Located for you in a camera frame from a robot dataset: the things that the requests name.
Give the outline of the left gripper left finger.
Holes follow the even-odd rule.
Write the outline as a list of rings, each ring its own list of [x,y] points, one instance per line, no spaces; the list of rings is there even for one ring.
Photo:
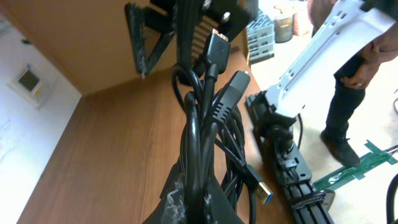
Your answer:
[[[142,78],[150,74],[175,36],[174,6],[174,2],[124,6],[134,65]]]

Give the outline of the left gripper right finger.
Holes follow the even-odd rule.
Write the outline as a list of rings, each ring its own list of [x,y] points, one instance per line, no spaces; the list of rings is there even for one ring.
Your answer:
[[[176,163],[172,166],[162,189],[160,202],[142,223],[238,224],[243,222],[214,177],[207,180],[205,189],[201,190],[196,198],[189,198],[185,191],[185,176]]]

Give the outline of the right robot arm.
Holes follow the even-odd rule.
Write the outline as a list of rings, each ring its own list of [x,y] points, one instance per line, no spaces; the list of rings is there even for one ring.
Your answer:
[[[397,22],[397,1],[337,1],[317,33],[266,91],[246,98],[254,131],[296,223],[332,223],[325,199],[333,190],[317,190],[292,133],[297,116],[321,91],[322,79],[338,71],[366,44]]]

